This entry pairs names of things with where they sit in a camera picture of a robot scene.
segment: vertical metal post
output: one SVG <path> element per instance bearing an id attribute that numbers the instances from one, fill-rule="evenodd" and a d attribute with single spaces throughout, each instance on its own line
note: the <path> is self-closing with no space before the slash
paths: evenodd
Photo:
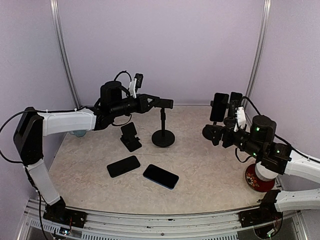
<path id="1" fill-rule="evenodd" d="M 63 32 L 60 22 L 60 16 L 59 16 L 59 8 L 58 8 L 58 1 L 57 0 L 50 0 L 51 5 L 51 12 L 53 17 L 53 24 L 55 28 L 55 33 L 58 41 L 58 46 L 60 49 L 61 59 L 63 62 L 64 70 L 66 79 L 68 81 L 69 89 L 71 91 L 73 103 L 77 108 L 81 107 L 81 103 L 79 100 L 79 96 L 76 90 L 75 82 L 71 74 L 70 65 L 67 57 L 67 52 L 65 48 L 64 38 L 63 38 Z"/>
<path id="2" fill-rule="evenodd" d="M 257 72 L 263 52 L 263 47 L 265 43 L 266 33 L 267 33 L 267 27 L 269 22 L 269 15 L 270 15 L 270 8 L 271 8 L 271 0 L 264 0 L 264 7 L 263 7 L 263 13 L 262 13 L 262 20 L 261 20 L 261 26 L 260 26 L 260 33 L 258 38 L 258 45 L 255 52 L 254 62 L 251 70 L 250 80 L 248 87 L 246 89 L 245 95 L 247 97 L 251 97 L 252 91 L 256 82 Z M 246 108 L 248 105 L 248 102 L 246 101 L 244 104 L 244 108 Z"/>

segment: phone screen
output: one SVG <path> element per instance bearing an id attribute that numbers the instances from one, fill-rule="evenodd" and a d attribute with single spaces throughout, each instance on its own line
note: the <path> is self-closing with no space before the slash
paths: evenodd
<path id="1" fill-rule="evenodd" d="M 120 161 L 109 164 L 108 166 L 106 166 L 106 169 L 108 170 L 110 177 L 115 178 L 139 167 L 140 162 L 138 161 L 137 157 L 130 156 Z"/>
<path id="2" fill-rule="evenodd" d="M 217 92 L 214 95 L 213 103 L 211 105 L 211 122 L 223 122 L 228 106 L 229 94 Z"/>
<path id="3" fill-rule="evenodd" d="M 179 180 L 179 176 L 152 164 L 147 167 L 143 176 L 168 189 L 174 189 Z"/>

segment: phone holder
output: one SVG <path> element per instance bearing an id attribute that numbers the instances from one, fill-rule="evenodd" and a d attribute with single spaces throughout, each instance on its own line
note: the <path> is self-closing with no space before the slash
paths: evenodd
<path id="1" fill-rule="evenodd" d="M 136 136 L 137 130 L 133 122 L 122 126 L 121 131 L 122 136 L 120 140 L 130 153 L 142 147 L 141 143 L 139 142 L 140 138 Z"/>
<path id="2" fill-rule="evenodd" d="M 171 146 L 175 142 L 176 138 L 171 131 L 166 130 L 166 113 L 164 108 L 161 108 L 160 110 L 160 118 L 161 118 L 161 129 L 156 131 L 152 135 L 151 140 L 154 145 L 160 148 L 166 148 Z"/>

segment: beige table surface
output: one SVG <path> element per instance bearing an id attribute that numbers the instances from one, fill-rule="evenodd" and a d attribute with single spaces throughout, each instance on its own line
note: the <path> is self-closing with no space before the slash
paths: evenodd
<path id="1" fill-rule="evenodd" d="M 202 136 L 209 106 L 175 106 L 166 110 L 166 126 L 175 134 L 168 148 L 152 144 L 160 128 L 160 109 L 134 113 L 132 121 L 142 147 L 130 153 L 120 141 L 120 127 L 89 131 L 84 137 L 67 134 L 49 170 L 66 204 L 83 209 L 129 214 L 191 214 L 257 205 L 264 194 L 252 190 L 244 178 L 235 147 L 214 147 Z M 116 119 L 120 124 L 126 117 Z M 137 156 L 141 167 L 111 178 L 107 165 Z M 149 164 L 179 176 L 173 190 L 143 177 Z"/>

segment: white wall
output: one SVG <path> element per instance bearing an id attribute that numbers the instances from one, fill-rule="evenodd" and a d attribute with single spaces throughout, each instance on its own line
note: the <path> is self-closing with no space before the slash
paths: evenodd
<path id="1" fill-rule="evenodd" d="M 302 152 L 320 157 L 320 1 L 272 1 L 252 101 L 277 122 L 277 134 Z M 251 108 L 250 116 L 255 113 Z M 282 178 L 288 190 L 319 188 Z M 318 211 L 304 212 L 311 239 L 319 239 Z"/>
<path id="2" fill-rule="evenodd" d="M 0 0 L 0 125 L 28 106 L 36 109 L 73 107 L 55 37 L 50 1 Z M 13 143 L 19 117 L 0 135 L 0 148 L 14 161 Z M 47 166 L 63 134 L 44 138 Z M 35 196 L 21 164 L 0 157 L 0 239 L 14 239 L 27 201 Z"/>
<path id="3" fill-rule="evenodd" d="M 83 105 L 121 70 L 143 73 L 141 93 L 208 104 L 244 93 L 263 0 L 59 0 L 72 75 Z M 121 78 L 129 85 L 128 76 Z"/>

